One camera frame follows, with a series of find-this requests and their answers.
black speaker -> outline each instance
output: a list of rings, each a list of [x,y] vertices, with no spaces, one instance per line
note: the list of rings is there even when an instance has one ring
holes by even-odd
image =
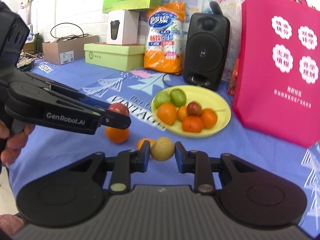
[[[184,80],[196,86],[217,90],[227,58],[230,21],[218,3],[211,1],[213,14],[191,16],[184,61]]]

orange plastic package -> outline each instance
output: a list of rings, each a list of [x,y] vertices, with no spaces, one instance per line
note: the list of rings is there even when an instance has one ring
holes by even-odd
[[[150,31],[146,42],[144,68],[164,73],[181,73],[185,4],[165,4],[149,11],[147,16]]]

beige ball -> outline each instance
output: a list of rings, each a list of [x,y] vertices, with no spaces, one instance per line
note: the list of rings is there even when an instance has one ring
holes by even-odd
[[[151,147],[151,156],[160,162],[169,160],[174,155],[174,143],[167,137],[160,137]]]

coffee cup image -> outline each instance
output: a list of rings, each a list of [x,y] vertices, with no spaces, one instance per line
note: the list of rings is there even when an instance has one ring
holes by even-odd
[[[119,25],[120,25],[120,21],[116,20],[116,21],[112,21],[110,23],[110,30],[111,30],[111,39],[112,40],[116,40],[118,37],[118,30],[119,30]]]

blue tablecloth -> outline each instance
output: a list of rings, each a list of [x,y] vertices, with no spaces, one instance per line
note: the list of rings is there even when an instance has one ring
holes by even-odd
[[[115,156],[122,150],[135,148],[142,138],[157,139],[165,136],[174,142],[181,141],[187,150],[202,150],[211,157],[219,157],[221,153],[226,152],[232,153],[296,183],[305,190],[308,198],[308,207],[301,227],[312,236],[319,233],[317,218],[307,216],[314,197],[312,190],[304,188],[311,172],[311,169],[301,165],[307,149],[245,129],[234,114],[225,129],[204,139],[181,138],[157,125],[150,111],[151,100],[157,92],[166,87],[166,83],[185,84],[181,76],[166,75],[163,78],[162,73],[146,70],[124,73],[87,64],[84,60],[63,66],[43,62],[38,64],[33,72],[99,100],[126,101],[131,112],[131,134],[125,143],[115,145],[106,138],[105,127],[98,128],[95,135],[83,135],[37,126],[20,157],[10,167],[10,184],[15,196],[28,182],[91,153],[102,151],[106,156]],[[218,93],[231,104],[233,97],[227,94],[227,87],[228,84],[222,82]],[[109,179],[110,174],[107,176],[105,187],[108,186]],[[151,159],[146,173],[132,175],[132,185],[134,184],[193,184],[193,175],[179,174],[175,158],[166,162]]]

